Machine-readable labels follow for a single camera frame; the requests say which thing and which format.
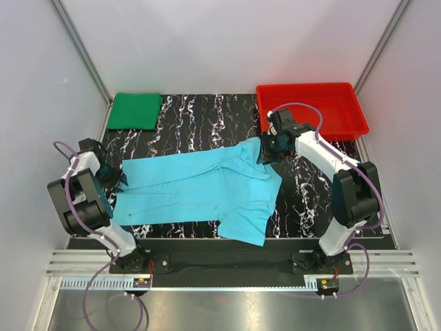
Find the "light blue t shirt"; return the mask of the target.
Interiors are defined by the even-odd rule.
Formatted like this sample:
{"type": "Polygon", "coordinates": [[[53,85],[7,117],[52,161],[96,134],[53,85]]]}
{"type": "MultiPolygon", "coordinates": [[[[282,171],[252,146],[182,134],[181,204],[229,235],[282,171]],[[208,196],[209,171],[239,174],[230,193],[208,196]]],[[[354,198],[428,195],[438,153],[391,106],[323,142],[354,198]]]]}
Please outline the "light blue t shirt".
{"type": "Polygon", "coordinates": [[[218,236],[262,246],[281,177],[257,162],[260,139],[228,148],[124,160],[119,225],[219,221],[218,236]]]}

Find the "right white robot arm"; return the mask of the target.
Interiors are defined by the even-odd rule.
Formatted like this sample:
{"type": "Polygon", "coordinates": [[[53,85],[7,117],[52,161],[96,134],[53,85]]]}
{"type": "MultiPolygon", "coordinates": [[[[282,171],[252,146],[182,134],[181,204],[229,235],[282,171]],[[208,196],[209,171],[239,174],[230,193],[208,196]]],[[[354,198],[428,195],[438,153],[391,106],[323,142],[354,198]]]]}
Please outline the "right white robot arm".
{"type": "Polygon", "coordinates": [[[378,171],[371,162],[344,155],[306,125],[263,133],[257,163],[278,163],[289,151],[307,159],[331,181],[331,223],[311,253],[293,260],[301,270],[325,274],[338,265],[356,233],[384,215],[378,171]]]}

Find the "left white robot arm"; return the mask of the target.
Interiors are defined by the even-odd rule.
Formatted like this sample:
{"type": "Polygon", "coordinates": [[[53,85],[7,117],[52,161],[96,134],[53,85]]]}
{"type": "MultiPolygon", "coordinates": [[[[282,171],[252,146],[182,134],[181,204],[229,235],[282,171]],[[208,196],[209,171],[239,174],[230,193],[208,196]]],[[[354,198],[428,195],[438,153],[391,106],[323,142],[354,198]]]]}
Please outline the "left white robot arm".
{"type": "MultiPolygon", "coordinates": [[[[54,147],[66,146],[55,141],[54,147]]],[[[79,151],[65,154],[68,170],[48,184],[47,189],[64,230],[74,236],[99,241],[107,250],[114,265],[122,270],[142,273],[153,270],[148,253],[133,234],[124,230],[114,219],[113,210],[105,195],[122,192],[127,185],[122,169],[106,162],[107,150],[97,140],[86,138],[79,142],[79,151]]]]}

